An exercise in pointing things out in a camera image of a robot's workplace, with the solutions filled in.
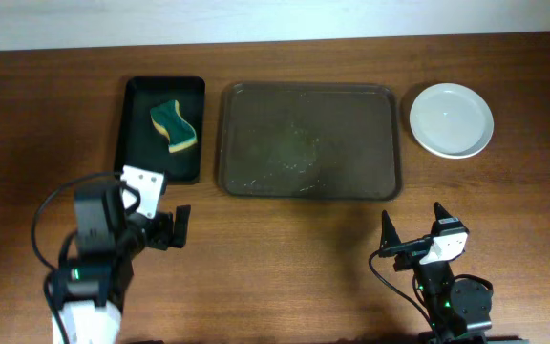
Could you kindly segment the pale blue plate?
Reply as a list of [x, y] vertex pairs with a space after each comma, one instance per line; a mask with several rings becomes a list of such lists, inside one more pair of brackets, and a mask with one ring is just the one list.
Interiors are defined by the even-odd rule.
[[495, 129], [487, 102], [472, 89], [454, 83], [423, 90], [412, 103], [409, 122], [413, 137], [425, 150], [452, 160], [479, 154]]

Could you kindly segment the green and yellow sponge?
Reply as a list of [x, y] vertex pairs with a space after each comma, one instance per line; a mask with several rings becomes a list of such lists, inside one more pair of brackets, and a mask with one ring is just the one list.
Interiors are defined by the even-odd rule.
[[166, 138], [170, 154], [186, 150], [199, 142], [196, 129], [181, 115], [177, 100], [153, 107], [150, 118], [156, 131]]

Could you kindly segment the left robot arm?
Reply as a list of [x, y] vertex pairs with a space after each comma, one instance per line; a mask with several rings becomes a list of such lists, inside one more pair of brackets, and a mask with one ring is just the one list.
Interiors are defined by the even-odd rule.
[[160, 212], [163, 174], [126, 165], [74, 186], [76, 228], [44, 284], [55, 343], [116, 341], [133, 260], [146, 248], [186, 244], [191, 208]]

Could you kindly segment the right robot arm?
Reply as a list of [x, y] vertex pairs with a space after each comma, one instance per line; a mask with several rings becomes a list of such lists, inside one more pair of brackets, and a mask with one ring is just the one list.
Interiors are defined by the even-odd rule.
[[[434, 203], [435, 220], [429, 234], [403, 242], [387, 211], [381, 214], [378, 250], [370, 255], [372, 273], [390, 290], [410, 302], [424, 317], [430, 330], [421, 343], [522, 343], [515, 336], [489, 337], [494, 286], [471, 274], [453, 274], [450, 263], [465, 252], [469, 229], [440, 203]], [[376, 258], [394, 259], [396, 272], [410, 270], [414, 297], [396, 288], [374, 267]]]

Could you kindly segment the black rectangular sponge tray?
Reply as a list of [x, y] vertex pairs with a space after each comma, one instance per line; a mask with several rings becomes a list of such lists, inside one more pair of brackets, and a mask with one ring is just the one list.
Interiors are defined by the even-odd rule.
[[[199, 142], [170, 154], [167, 140], [153, 127], [150, 110], [170, 100], [197, 131]], [[169, 183], [194, 184], [200, 179], [205, 82], [198, 76], [134, 76], [126, 84], [116, 143], [114, 169], [125, 165], [156, 171]]]

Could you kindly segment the brown serving tray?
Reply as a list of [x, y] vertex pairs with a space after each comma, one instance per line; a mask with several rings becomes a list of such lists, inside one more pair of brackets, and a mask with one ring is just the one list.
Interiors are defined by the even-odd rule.
[[234, 197], [389, 202], [403, 189], [398, 126], [382, 85], [231, 84], [217, 182]]

